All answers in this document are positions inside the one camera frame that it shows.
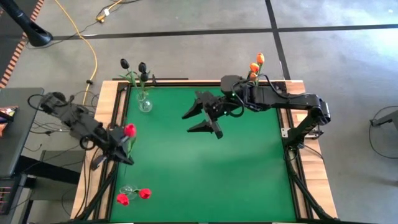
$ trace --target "concrete floor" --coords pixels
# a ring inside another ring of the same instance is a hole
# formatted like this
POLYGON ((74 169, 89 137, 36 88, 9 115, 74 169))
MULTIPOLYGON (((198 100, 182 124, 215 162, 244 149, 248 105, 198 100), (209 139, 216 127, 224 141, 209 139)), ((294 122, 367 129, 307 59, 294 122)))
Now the concrete floor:
MULTIPOLYGON (((80 29, 93 23, 97 12, 110 4, 107 0, 60 2, 80 29)), ((278 27, 398 23, 398 2, 393 0, 271 3, 278 27)), ((54 36, 75 32, 52 0, 45 1, 37 22, 54 36)), ((122 6, 85 34, 270 27, 263 0, 142 0, 122 6)), ((338 216, 354 222, 396 223, 398 161, 371 150, 368 127, 379 109, 398 105, 398 30, 281 32, 280 39, 291 78, 304 80, 307 91, 320 95, 330 106, 332 122, 323 128, 320 144, 338 216)), ((132 66, 147 63, 157 77, 218 79, 244 75, 256 54, 263 52, 265 72, 272 79, 283 78, 272 33, 95 39, 90 43, 99 65, 91 88, 95 93, 103 80, 123 72, 121 58, 132 66)), ((85 43, 66 40, 47 49, 25 49, 8 87, 40 86, 69 95, 85 88, 92 69, 93 57, 85 43)), ((39 121, 50 119, 39 116, 39 121)), ((375 147, 398 156, 396 134, 391 125, 374 129, 375 147)), ((30 136, 27 146, 44 141, 45 148, 54 149, 52 140, 39 137, 30 136)), ((73 141, 67 134, 57 137, 66 146, 73 141)), ((59 202, 41 202, 34 204, 29 221, 66 219, 59 202)))

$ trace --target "table leg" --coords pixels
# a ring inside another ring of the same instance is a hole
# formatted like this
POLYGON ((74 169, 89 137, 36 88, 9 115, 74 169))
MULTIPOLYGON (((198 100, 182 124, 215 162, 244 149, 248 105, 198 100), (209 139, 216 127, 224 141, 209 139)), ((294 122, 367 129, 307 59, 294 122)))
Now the table leg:
POLYGON ((372 126, 380 126, 385 123, 390 123, 393 122, 396 128, 398 129, 398 111, 392 112, 390 114, 387 114, 379 119, 372 119, 371 124, 372 126))
POLYGON ((79 183, 80 178, 80 173, 78 172, 57 167, 26 156, 19 157, 17 167, 15 169, 15 173, 19 174, 21 172, 69 184, 79 183))

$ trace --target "glass vase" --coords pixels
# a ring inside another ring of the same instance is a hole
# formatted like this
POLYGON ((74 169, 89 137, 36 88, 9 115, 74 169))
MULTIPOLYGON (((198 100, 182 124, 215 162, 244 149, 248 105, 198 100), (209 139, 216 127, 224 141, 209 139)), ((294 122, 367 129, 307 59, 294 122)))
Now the glass vase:
POLYGON ((137 94, 138 107, 142 112, 148 113, 152 109, 152 102, 148 99, 148 93, 146 91, 140 91, 137 94))
POLYGON ((137 193, 135 193, 136 189, 137 189, 137 187, 135 187, 135 186, 125 185, 125 186, 121 187, 119 191, 121 194, 126 195, 127 198, 129 198, 129 200, 133 200, 137 197, 137 193))

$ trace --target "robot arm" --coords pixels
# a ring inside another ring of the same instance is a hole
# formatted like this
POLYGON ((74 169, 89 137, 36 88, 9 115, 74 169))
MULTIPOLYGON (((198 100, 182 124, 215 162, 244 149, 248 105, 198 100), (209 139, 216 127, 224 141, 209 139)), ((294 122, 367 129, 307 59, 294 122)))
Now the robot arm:
POLYGON ((116 126, 110 130, 104 129, 103 123, 89 115, 89 111, 82 105, 72 103, 73 96, 67 101, 62 93, 47 93, 40 101, 43 112, 52 115, 70 128, 70 134, 80 140, 80 147, 84 150, 98 146, 103 154, 97 157, 90 165, 96 169, 105 159, 133 165, 133 160, 127 156, 128 136, 124 135, 123 128, 116 126))
POLYGON ((282 95, 272 85, 255 86, 237 75, 227 75, 221 79, 221 92, 224 96, 214 96, 209 91, 195 93, 197 98, 182 119, 198 115, 202 110, 208 119, 191 127, 188 132, 214 132, 220 139, 223 132, 217 123, 218 118, 228 115, 240 117, 245 108, 254 112, 271 108, 307 110, 308 116, 299 126, 288 131, 285 140, 285 145, 297 147, 315 126, 330 122, 327 103, 314 94, 282 95), (241 108, 241 112, 233 113, 238 108, 241 108))

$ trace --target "green table surface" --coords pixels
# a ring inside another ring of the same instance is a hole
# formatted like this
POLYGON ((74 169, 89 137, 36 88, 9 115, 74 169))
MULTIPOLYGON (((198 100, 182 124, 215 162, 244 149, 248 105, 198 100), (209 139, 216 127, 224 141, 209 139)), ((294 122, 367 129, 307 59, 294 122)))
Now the green table surface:
POLYGON ((221 139, 187 133, 205 119, 181 119, 196 90, 221 94, 219 88, 151 88, 153 109, 143 113, 131 92, 126 123, 137 127, 135 164, 119 165, 110 221, 294 221, 276 110, 220 118, 221 139), (116 196, 125 185, 149 188, 152 196, 122 206, 116 196))

